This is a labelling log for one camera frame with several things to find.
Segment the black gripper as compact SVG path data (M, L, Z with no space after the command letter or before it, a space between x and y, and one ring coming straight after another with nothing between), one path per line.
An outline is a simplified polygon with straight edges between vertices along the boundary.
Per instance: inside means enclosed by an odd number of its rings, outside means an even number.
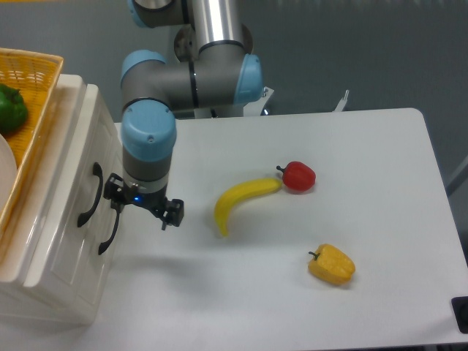
M167 226L179 227L184 218L184 201L168 200L167 184L158 190L147 190L139 185L127 185L123 178L111 173L104 184L103 197L110 201L110 207L121 212L127 205L146 209L157 219L162 220L162 230Z

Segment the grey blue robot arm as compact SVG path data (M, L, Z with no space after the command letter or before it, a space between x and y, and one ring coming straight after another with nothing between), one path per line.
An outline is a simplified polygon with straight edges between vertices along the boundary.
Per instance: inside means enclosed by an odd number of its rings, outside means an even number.
M159 53L137 50L124 59L123 173L109 177L104 197L117 213L135 205L164 226L179 226L184 203L166 196L176 143L175 113L257 101L264 90L262 68L259 58L246 49L235 1L127 5L136 24L145 28L189 25L195 33L195 57L170 65Z

